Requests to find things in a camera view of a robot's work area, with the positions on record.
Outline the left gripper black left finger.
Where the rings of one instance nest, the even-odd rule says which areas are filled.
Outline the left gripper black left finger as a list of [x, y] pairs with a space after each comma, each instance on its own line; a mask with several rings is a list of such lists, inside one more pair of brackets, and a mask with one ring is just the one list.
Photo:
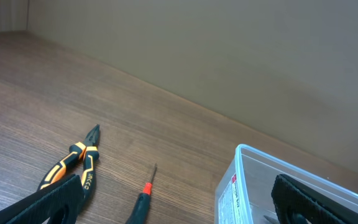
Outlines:
[[75, 223], [84, 199], [80, 176], [72, 174], [0, 211], [0, 224]]

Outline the orange black pliers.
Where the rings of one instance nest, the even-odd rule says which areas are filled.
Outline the orange black pliers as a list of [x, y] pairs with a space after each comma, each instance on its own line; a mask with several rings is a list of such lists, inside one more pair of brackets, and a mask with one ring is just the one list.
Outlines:
[[84, 193], [83, 202], [90, 199], [95, 189], [96, 169], [95, 164], [99, 159], [99, 137], [100, 125], [96, 125], [85, 137], [82, 142], [77, 142], [69, 147], [69, 153], [60, 159], [49, 171], [44, 175], [37, 190], [42, 190], [49, 185], [54, 184], [78, 162], [83, 162], [83, 173], [81, 175], [81, 186]]

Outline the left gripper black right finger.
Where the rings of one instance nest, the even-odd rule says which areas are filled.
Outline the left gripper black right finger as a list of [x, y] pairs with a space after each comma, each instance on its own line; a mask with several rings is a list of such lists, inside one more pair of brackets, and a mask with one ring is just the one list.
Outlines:
[[271, 196], [281, 224], [358, 224], [358, 213], [286, 174], [276, 176]]

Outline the black red precision screwdriver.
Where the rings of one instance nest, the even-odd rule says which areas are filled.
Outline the black red precision screwdriver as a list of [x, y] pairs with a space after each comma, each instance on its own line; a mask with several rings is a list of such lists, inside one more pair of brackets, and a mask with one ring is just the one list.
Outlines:
[[154, 177], [157, 171], [157, 164], [154, 164], [150, 180], [146, 182], [142, 192], [138, 195], [134, 208], [126, 221], [126, 224], [144, 224], [150, 209], [151, 194]]

